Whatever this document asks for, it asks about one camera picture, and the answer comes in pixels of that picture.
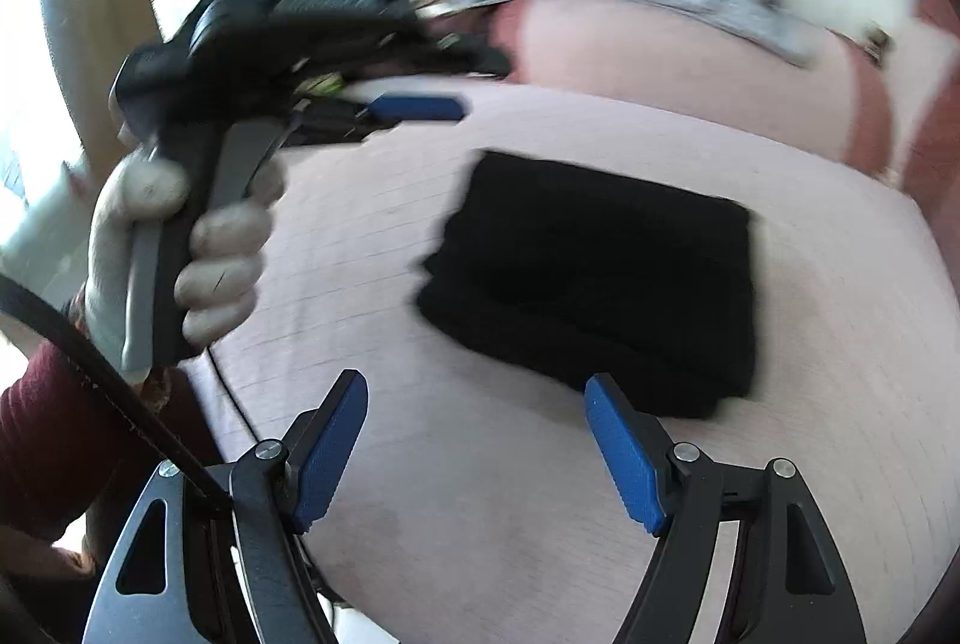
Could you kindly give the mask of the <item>white gloved left hand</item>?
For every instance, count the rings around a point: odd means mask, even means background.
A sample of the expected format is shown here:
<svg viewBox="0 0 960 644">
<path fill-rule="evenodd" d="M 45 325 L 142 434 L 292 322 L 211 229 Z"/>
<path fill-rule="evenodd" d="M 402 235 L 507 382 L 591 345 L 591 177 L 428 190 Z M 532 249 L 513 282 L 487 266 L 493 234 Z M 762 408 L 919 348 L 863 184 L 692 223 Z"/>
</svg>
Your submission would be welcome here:
<svg viewBox="0 0 960 644">
<path fill-rule="evenodd" d="M 256 309 L 263 248 L 274 233 L 272 208 L 285 189 L 285 166 L 272 158 L 244 199 L 205 213 L 190 231 L 190 262 L 174 280 L 172 296 L 185 311 L 182 336 L 194 350 L 231 334 Z M 144 364 L 124 360 L 133 226 L 171 218 L 187 194 L 182 167 L 135 151 L 117 164 L 94 205 L 80 316 L 88 339 L 128 382 L 148 374 Z"/>
</svg>

